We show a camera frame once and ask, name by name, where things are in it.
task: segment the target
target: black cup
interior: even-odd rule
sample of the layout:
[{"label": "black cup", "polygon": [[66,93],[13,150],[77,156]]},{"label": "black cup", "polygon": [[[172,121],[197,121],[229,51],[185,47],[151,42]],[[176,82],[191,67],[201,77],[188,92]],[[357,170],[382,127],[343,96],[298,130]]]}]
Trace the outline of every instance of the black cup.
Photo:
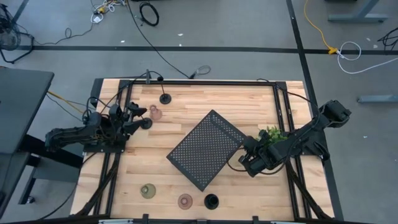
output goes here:
[{"label": "black cup", "polygon": [[205,206],[210,210],[216,209],[218,203],[218,197],[215,194],[209,194],[205,197]]}]

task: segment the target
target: perforated metal tray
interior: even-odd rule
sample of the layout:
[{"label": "perforated metal tray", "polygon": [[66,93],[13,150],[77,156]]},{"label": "perforated metal tray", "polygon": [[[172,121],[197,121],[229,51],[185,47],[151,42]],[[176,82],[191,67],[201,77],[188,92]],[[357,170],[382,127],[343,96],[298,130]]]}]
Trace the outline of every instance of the perforated metal tray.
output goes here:
[{"label": "perforated metal tray", "polygon": [[167,159],[204,191],[242,145],[245,135],[211,110]]}]

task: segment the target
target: wooden tabletop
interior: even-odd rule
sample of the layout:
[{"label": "wooden tabletop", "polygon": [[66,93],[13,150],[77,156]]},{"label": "wooden tabletop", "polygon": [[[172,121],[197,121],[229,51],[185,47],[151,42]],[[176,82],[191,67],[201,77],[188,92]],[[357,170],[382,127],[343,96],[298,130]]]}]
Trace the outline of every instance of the wooden tabletop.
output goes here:
[{"label": "wooden tabletop", "polygon": [[[118,85],[119,79],[105,79],[101,100],[109,101]],[[249,85],[165,85],[164,88],[172,96],[168,105],[159,102],[160,85],[134,85],[132,88],[132,101],[146,108],[156,105],[162,110],[163,117],[154,121],[150,129],[137,130],[127,142],[119,165],[111,217],[141,218],[143,213],[148,213],[150,218],[169,219],[251,220],[252,216],[258,216],[260,220],[293,220],[285,169],[275,175],[259,174],[252,178],[245,172],[225,166],[201,192],[166,159],[166,155],[210,110],[215,110],[246,135],[257,136],[259,129],[278,126],[272,88]],[[287,88],[305,96],[302,82],[287,82]],[[308,103],[293,95],[289,95],[289,99],[295,127],[299,128],[310,121]],[[98,104],[97,110],[102,109],[103,106]],[[288,129],[286,113],[284,117]],[[242,153],[238,151],[230,160],[237,169],[243,168],[238,162]],[[98,187],[103,156],[93,156],[81,169],[71,213],[79,211]],[[321,160],[317,156],[302,156],[302,165],[308,191],[321,208],[333,216]],[[152,199],[145,199],[140,194],[140,188],[148,183],[156,187]],[[296,193],[303,217],[303,204],[297,188]],[[179,208],[177,199],[181,194],[192,196],[190,209]],[[220,200],[215,210],[204,206],[203,200],[208,194],[216,194]],[[106,198],[103,197],[102,212]]]}]

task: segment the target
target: concrete floor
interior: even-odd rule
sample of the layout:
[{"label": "concrete floor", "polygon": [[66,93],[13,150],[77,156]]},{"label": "concrete floor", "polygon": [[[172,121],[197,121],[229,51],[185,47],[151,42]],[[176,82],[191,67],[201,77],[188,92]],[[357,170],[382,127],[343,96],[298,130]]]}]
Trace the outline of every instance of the concrete floor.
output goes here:
[{"label": "concrete floor", "polygon": [[[22,0],[3,0],[14,14]],[[374,12],[391,16],[383,24],[332,24],[328,13],[349,12],[363,1],[352,4],[310,0],[308,16],[319,25],[328,43],[340,47],[355,41],[363,49],[382,49],[376,42],[396,28],[398,2],[379,2]],[[160,14],[157,27],[142,26],[147,38],[157,46],[275,47],[296,48],[285,1],[278,0],[173,0],[153,1]],[[304,0],[293,0],[297,23],[305,49],[325,49],[320,34],[303,16]],[[18,23],[39,42],[63,37],[66,27],[81,34],[90,27],[90,1],[30,0]],[[132,3],[135,13],[138,4]],[[83,37],[65,40],[59,45],[147,46],[132,23],[126,8],[117,7],[93,30]],[[7,52],[8,57],[21,51]],[[270,80],[303,80],[298,54],[254,52],[162,52],[170,63],[191,74],[201,65],[212,71],[203,78]],[[398,219],[398,151],[395,130],[398,105],[359,105],[359,95],[398,94],[396,70],[398,62],[390,63],[359,75],[348,75],[338,67],[336,55],[306,55],[318,104],[330,99],[341,101],[353,114],[341,129],[327,130],[326,138],[340,195],[345,220],[371,223],[394,223]],[[344,62],[346,70],[356,71],[391,56],[362,56],[356,62]],[[182,78],[155,52],[131,51],[49,51],[38,50],[11,68],[44,70],[55,73],[51,90],[69,100],[84,102],[90,94],[94,78],[123,77],[141,74],[149,68],[167,78]],[[45,99],[29,130],[44,138],[52,128],[80,125],[53,102]],[[73,189],[74,183],[37,181],[32,195],[37,203],[16,205],[29,176],[29,169],[19,182],[1,222],[33,220],[52,211]],[[52,217],[69,214],[69,201]]]}]

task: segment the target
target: desk leg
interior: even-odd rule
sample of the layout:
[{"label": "desk leg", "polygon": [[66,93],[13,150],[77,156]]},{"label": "desk leg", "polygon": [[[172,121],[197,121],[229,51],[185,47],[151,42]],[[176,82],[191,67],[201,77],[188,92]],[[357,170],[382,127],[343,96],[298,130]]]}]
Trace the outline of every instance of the desk leg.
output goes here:
[{"label": "desk leg", "polygon": [[358,103],[398,103],[398,95],[360,96]]},{"label": "desk leg", "polygon": [[61,162],[63,164],[80,168],[83,158],[80,156],[76,156],[73,153],[65,151],[63,149],[59,149],[55,152],[47,152],[44,147],[44,142],[32,137],[30,135],[25,135],[24,140],[22,141],[20,150],[30,152],[36,154],[38,156],[46,157],[52,159],[57,162]]},{"label": "desk leg", "polygon": [[30,155],[26,165],[37,167],[39,165],[39,162],[40,162],[40,157]]},{"label": "desk leg", "polygon": [[369,12],[379,0],[367,0],[364,6],[353,14],[329,15],[330,22],[384,22],[388,19],[384,14],[370,14]]},{"label": "desk leg", "polygon": [[29,180],[27,181],[25,189],[22,192],[21,198],[19,199],[19,202],[18,202],[19,205],[25,205],[26,203],[34,202],[34,198],[31,197],[29,199],[30,193],[33,189],[33,185],[36,182],[36,178],[34,178],[34,174],[35,174],[35,169],[33,169],[32,173],[30,174]]}]

